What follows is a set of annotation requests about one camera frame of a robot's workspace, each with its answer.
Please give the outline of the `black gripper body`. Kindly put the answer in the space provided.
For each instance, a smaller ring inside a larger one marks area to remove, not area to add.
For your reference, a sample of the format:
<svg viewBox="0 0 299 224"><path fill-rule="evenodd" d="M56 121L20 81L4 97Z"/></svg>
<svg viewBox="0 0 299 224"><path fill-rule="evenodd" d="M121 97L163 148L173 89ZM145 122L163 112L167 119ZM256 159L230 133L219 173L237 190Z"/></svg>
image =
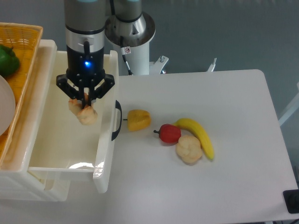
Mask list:
<svg viewBox="0 0 299 224"><path fill-rule="evenodd" d="M71 99L80 100L80 87L93 90L93 100L103 98L115 85L104 70L104 49L78 52L67 47L68 68L56 77L56 85Z"/></svg>

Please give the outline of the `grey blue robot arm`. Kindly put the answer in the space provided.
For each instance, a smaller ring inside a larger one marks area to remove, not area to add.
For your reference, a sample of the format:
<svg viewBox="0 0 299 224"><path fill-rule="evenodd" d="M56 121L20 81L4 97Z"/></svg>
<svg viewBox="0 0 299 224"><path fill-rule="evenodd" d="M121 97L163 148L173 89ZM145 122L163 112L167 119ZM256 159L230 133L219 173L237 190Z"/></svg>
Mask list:
<svg viewBox="0 0 299 224"><path fill-rule="evenodd" d="M119 54L122 75L149 74L155 24L141 1L66 0L64 17L68 67L57 76L57 86L80 108L102 98L115 84L104 70L105 40Z"/></svg>

